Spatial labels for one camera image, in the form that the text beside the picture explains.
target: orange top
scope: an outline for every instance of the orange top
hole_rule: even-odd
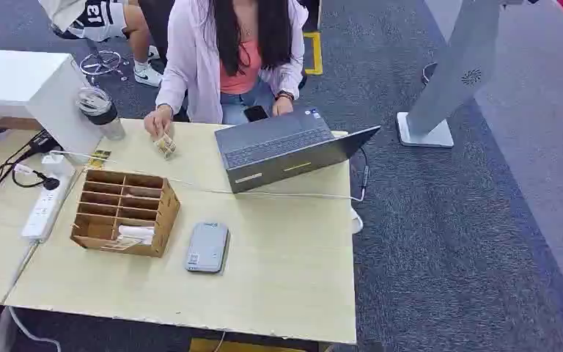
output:
[[[262,67],[262,58],[258,51],[258,41],[249,40],[242,42],[238,51],[240,52],[240,60],[248,64],[248,67],[238,66],[239,70],[236,76],[228,76],[225,67],[221,64],[221,92],[226,94],[243,94],[247,93],[256,84],[258,72]]]

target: white stand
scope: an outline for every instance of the white stand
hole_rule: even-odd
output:
[[[446,120],[441,121],[437,127],[428,134],[413,135],[407,124],[407,112],[399,112],[396,116],[400,143],[406,146],[452,148],[455,143]]]
[[[407,146],[454,146],[446,118],[471,99],[493,75],[499,12],[523,0],[463,0],[448,48],[409,113],[396,117]]]
[[[75,103],[88,86],[70,54],[0,50],[0,117],[36,119],[67,151],[92,154],[102,136]]]

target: laptop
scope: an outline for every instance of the laptop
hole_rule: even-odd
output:
[[[380,129],[336,138],[317,109],[301,109],[215,132],[233,193],[348,160]]]

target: wooden compartment box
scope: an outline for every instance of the wooden compartment box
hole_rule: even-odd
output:
[[[165,178],[89,170],[70,239],[87,249],[162,257],[180,202]],[[119,239],[119,226],[154,227],[152,244]]]

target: woman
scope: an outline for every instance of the woman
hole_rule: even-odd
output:
[[[243,111],[256,105],[272,116],[291,112],[307,15],[297,0],[176,0],[167,67],[146,130],[167,132],[187,89],[192,122],[246,123]]]

